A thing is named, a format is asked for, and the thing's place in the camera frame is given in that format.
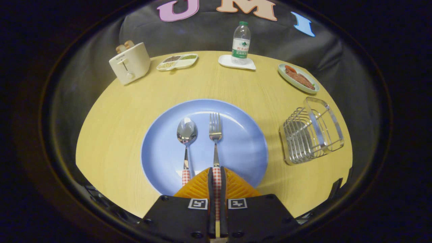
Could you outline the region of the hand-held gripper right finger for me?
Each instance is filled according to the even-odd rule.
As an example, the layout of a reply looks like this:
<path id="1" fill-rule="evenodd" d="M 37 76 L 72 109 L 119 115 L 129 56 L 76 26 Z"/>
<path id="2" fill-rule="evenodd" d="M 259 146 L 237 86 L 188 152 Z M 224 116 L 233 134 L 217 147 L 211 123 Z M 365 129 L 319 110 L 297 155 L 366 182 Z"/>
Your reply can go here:
<path id="1" fill-rule="evenodd" d="M 233 171 L 220 170 L 219 229 L 227 242 L 278 242 L 300 227 L 275 194 L 261 195 Z"/>

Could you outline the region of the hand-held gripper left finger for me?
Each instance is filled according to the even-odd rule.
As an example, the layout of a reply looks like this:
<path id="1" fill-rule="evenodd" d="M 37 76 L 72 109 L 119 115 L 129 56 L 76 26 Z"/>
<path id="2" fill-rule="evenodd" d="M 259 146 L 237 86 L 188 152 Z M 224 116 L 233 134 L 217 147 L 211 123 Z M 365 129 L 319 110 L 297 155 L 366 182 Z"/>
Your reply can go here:
<path id="1" fill-rule="evenodd" d="M 140 221 L 140 229 L 170 243 L 209 243 L 216 237 L 214 169 L 190 180 L 180 196 L 161 195 Z"/>

